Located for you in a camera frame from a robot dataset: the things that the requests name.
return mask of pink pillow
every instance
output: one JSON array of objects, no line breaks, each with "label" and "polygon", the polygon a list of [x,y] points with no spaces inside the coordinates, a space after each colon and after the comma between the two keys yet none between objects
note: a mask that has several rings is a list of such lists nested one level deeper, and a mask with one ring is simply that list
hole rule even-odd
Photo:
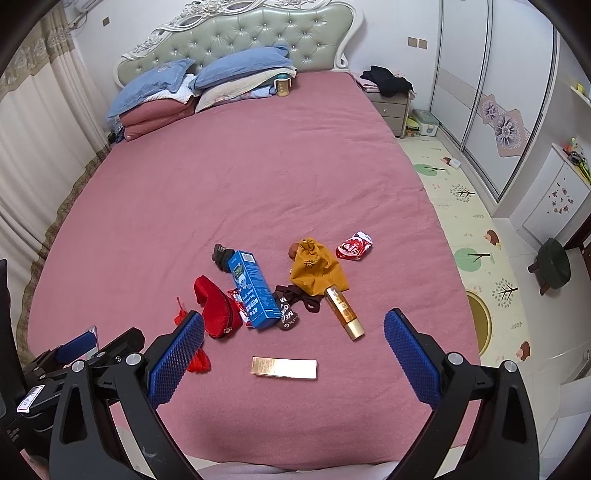
[{"label": "pink pillow", "polygon": [[192,103],[181,103],[172,98],[163,98],[161,100],[152,100],[142,103],[131,110],[123,113],[119,118],[124,127],[137,125],[146,120],[153,120],[161,116],[175,115],[184,111],[187,105]]},{"label": "pink pillow", "polygon": [[173,115],[161,116],[140,122],[136,125],[130,125],[125,127],[125,139],[127,141],[135,140],[142,135],[149,134],[154,130],[170,125],[177,120],[191,116],[195,113],[195,101],[189,102],[187,105],[183,105],[184,109]]}]

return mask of tree print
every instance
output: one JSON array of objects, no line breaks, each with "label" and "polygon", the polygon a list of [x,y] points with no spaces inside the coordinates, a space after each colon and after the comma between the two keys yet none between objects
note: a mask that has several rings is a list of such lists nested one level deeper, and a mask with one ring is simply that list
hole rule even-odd
[{"label": "tree print", "polygon": [[464,272],[475,272],[480,269],[483,257],[489,257],[491,263],[495,263],[495,259],[491,254],[480,254],[470,247],[461,248],[453,254],[457,267]]},{"label": "tree print", "polygon": [[453,196],[457,197],[458,200],[463,202],[469,202],[472,195],[476,195],[476,192],[471,192],[464,185],[454,185],[449,191]]},{"label": "tree print", "polygon": [[445,168],[435,168],[426,163],[417,163],[416,165],[413,165],[413,168],[417,173],[426,175],[427,177],[436,177],[437,172],[440,170],[447,171]]},{"label": "tree print", "polygon": [[502,278],[499,282],[495,282],[495,285],[496,287],[492,291],[492,297],[498,302],[499,307],[508,308],[513,301],[513,292],[517,291],[518,288],[514,287],[505,278]]}]

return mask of pillow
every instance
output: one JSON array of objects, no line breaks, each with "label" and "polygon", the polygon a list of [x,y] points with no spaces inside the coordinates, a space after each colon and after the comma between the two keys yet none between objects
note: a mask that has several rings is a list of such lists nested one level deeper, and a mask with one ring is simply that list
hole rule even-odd
[{"label": "pillow", "polygon": [[169,61],[134,78],[125,85],[111,104],[109,113],[107,113],[107,122],[139,105],[147,97],[160,90],[178,91],[185,72],[193,63],[195,60],[192,59]]},{"label": "pillow", "polygon": [[154,130],[166,127],[166,125],[170,125],[177,120],[181,120],[194,114],[195,101],[189,102],[188,105],[183,106],[183,110],[178,113],[174,113],[173,115],[161,116],[152,120],[146,120],[144,122],[131,125],[130,127],[125,127],[125,139],[127,141],[135,140],[142,135],[149,134]]},{"label": "pillow", "polygon": [[190,87],[193,91],[205,89],[262,70],[293,67],[293,62],[285,58],[287,53],[285,45],[251,48],[232,53],[202,68]]},{"label": "pillow", "polygon": [[161,116],[176,115],[187,108],[185,103],[177,102],[170,98],[162,100],[153,100],[152,102],[142,103],[128,112],[123,113],[119,119],[125,127],[137,125],[146,120],[153,120]]},{"label": "pillow", "polygon": [[266,82],[268,79],[275,77],[280,73],[286,73],[291,77],[295,77],[296,69],[292,67],[266,70],[264,72],[254,73],[248,77],[231,80],[230,82],[211,87],[210,89],[205,90],[201,95],[195,113],[205,110],[219,102],[223,102],[224,100],[230,100],[238,95],[250,92],[250,90],[255,89],[261,83]]},{"label": "pillow", "polygon": [[193,91],[189,88],[189,83],[195,79],[195,75],[192,73],[188,73],[184,76],[183,82],[181,86],[176,91],[176,93],[171,92],[170,90],[160,90],[153,95],[150,95],[145,102],[151,102],[152,100],[161,100],[163,98],[172,98],[181,103],[187,103],[189,99],[194,95],[201,95],[201,91],[198,90],[197,92],[193,93]]}]

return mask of pink bedsheet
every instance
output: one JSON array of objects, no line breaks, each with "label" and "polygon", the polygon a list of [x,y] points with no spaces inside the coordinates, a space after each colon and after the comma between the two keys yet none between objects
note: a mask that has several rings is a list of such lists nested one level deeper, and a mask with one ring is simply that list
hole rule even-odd
[{"label": "pink bedsheet", "polygon": [[[268,284],[289,283],[292,242],[330,248],[363,230],[375,242],[342,260],[366,335],[353,343],[323,302],[292,331],[241,328],[206,338],[207,374],[186,374],[158,413],[182,450],[315,469],[399,460],[430,409],[384,339],[401,308],[419,332],[479,362],[465,290],[435,211],[392,132],[354,80],[303,73],[285,98],[245,100],[117,145],[72,208],[35,292],[34,353],[98,327],[102,345],[131,326],[149,345],[174,329],[176,297],[230,275],[213,245],[252,251]],[[255,377],[253,356],[318,360],[316,381]],[[465,443],[471,428],[460,431]]]}]

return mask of blue box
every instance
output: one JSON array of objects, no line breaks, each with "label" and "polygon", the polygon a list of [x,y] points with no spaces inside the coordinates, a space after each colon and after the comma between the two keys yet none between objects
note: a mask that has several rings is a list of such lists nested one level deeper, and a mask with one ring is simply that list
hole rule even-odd
[{"label": "blue box", "polygon": [[237,250],[228,261],[236,288],[254,328],[266,328],[281,318],[281,310],[271,295],[255,257]]}]

